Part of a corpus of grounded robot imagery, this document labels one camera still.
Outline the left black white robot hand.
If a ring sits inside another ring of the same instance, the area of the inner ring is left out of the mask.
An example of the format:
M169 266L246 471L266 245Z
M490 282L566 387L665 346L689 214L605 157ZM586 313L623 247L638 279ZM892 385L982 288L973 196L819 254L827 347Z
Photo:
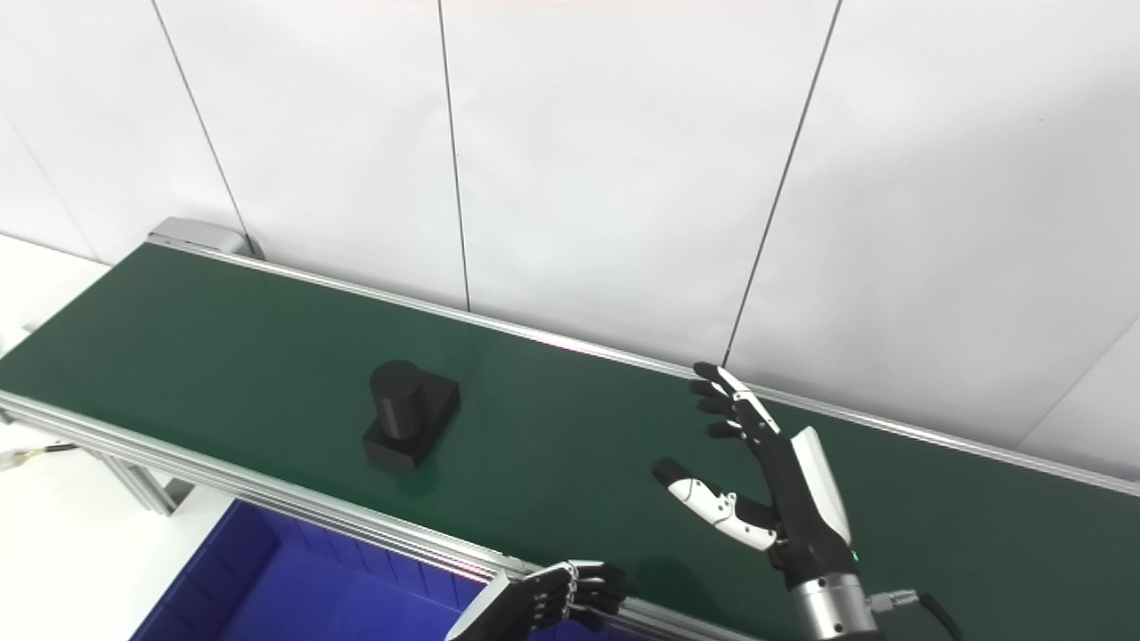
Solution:
M571 624L591 636L622 608L627 573L614 563L565 560L510 579L497 573L451 624L447 640L526 640Z

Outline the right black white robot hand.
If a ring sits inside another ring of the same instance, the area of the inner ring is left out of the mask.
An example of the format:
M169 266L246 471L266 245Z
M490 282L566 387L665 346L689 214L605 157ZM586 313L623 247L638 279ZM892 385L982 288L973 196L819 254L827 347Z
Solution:
M720 415L707 427L712 439L743 443L762 468L769 503L723 490L675 459L659 459L658 482L716 532L769 555L787 589L826 575L858 576L842 495L814 427L785 435L746 382L712 362L697 362L689 391L697 409Z

